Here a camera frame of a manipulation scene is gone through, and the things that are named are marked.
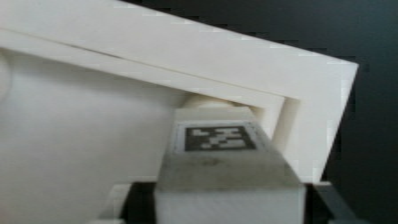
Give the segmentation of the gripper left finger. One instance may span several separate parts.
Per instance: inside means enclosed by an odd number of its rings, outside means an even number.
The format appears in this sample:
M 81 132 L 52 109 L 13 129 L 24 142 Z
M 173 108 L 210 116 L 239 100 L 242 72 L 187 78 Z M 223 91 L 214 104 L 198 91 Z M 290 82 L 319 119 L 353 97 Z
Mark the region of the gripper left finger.
M 88 224 L 157 224 L 154 182 L 113 187 L 106 208 Z

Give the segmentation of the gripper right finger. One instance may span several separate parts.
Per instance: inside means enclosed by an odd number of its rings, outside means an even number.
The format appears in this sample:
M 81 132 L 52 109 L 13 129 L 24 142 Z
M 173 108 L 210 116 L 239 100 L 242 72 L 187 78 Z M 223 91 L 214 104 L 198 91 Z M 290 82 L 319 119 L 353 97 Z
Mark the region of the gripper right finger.
M 305 224 L 372 224 L 361 219 L 331 182 L 306 184 Z

